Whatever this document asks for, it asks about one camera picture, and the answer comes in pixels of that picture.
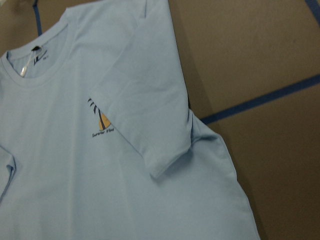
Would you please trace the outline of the light blue t-shirt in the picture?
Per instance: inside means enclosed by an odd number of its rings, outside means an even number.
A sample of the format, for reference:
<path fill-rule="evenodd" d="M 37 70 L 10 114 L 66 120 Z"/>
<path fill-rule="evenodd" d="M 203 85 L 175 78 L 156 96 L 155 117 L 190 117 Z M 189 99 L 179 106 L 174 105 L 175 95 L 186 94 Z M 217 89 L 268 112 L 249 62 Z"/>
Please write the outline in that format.
<path fill-rule="evenodd" d="M 222 137 L 189 109 L 166 0 L 68 8 L 0 59 L 3 240 L 257 240 Z"/>

